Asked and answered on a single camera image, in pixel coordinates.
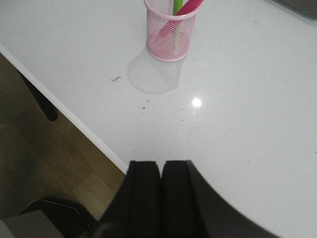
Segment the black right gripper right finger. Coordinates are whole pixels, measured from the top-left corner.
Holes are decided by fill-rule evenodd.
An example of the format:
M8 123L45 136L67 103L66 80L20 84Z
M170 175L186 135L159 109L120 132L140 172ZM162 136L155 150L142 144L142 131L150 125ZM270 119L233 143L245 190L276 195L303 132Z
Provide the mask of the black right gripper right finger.
M165 238L274 238L226 202L191 161L167 161L162 171Z

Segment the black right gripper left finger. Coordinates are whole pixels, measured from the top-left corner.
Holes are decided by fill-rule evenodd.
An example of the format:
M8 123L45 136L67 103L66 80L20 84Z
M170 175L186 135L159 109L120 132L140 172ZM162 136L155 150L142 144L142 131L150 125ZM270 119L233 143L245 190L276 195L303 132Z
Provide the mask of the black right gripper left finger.
M124 181L94 228L94 238L159 238L160 174L153 161L131 161Z

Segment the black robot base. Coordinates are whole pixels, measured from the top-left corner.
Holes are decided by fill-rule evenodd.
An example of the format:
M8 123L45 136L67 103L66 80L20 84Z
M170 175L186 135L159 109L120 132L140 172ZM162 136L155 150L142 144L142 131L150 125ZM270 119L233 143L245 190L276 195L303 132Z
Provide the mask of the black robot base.
M97 220L81 204L57 197L31 202L20 214L42 211L65 238L87 238Z

